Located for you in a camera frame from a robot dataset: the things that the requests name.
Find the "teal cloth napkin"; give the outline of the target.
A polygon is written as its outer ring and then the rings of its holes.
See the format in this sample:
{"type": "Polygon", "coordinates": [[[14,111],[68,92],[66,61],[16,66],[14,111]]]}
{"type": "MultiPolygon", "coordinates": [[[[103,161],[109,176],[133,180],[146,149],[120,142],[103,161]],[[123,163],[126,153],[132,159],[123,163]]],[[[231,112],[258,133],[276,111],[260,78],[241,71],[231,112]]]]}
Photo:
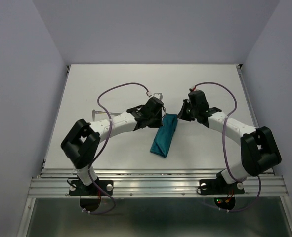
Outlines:
{"type": "Polygon", "coordinates": [[[160,157],[166,158],[172,143],[174,133],[177,128],[177,114],[166,114],[161,126],[154,138],[150,152],[160,157]]]}

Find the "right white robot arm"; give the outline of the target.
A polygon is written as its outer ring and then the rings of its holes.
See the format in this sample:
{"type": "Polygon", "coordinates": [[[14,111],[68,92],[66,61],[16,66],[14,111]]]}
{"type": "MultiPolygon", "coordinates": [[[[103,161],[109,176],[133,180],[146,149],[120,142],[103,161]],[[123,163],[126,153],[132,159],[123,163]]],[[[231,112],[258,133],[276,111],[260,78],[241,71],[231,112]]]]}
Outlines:
{"type": "Polygon", "coordinates": [[[240,146],[239,162],[228,165],[214,179],[199,181],[197,193],[201,195],[244,194],[244,180],[255,177],[282,161],[273,133],[268,127],[256,128],[228,117],[221,109],[210,107],[201,90],[190,90],[178,118],[197,121],[240,146]]]}

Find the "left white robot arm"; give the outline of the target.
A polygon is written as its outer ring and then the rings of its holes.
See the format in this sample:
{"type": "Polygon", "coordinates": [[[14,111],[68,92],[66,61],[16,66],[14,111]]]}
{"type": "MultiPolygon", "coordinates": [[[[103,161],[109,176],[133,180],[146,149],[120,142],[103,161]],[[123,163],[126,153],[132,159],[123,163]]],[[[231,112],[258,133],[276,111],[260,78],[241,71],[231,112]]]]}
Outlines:
{"type": "Polygon", "coordinates": [[[146,104],[127,109],[111,119],[94,122],[78,120],[61,142],[61,149],[70,159],[78,177],[70,183],[74,189],[69,191],[69,195],[104,195],[97,185],[112,195],[113,191],[107,190],[107,187],[113,186],[113,181],[100,181],[92,167],[99,144],[122,133],[161,127],[163,107],[160,97],[151,96],[146,104]]]}

